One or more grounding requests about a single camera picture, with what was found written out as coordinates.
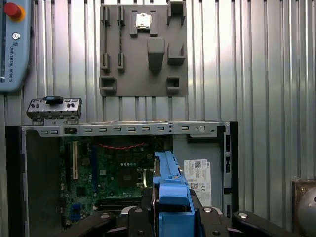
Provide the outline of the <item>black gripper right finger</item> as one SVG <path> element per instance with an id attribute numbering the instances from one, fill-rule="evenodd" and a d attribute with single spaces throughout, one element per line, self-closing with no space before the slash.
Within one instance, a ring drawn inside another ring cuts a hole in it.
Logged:
<path id="1" fill-rule="evenodd" d="M 219 209 L 202 206 L 194 191 L 190 192 L 195 209 L 196 237 L 295 237 L 284 229 L 252 212 L 237 211 L 231 218 Z"/>

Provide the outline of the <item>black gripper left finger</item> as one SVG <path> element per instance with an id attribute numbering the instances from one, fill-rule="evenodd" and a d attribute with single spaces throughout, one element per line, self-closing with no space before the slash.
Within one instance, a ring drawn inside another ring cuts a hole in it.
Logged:
<path id="1" fill-rule="evenodd" d="M 153 237 L 152 190 L 145 189 L 139 206 L 126 207 L 122 214 L 97 211 L 59 237 Z"/>

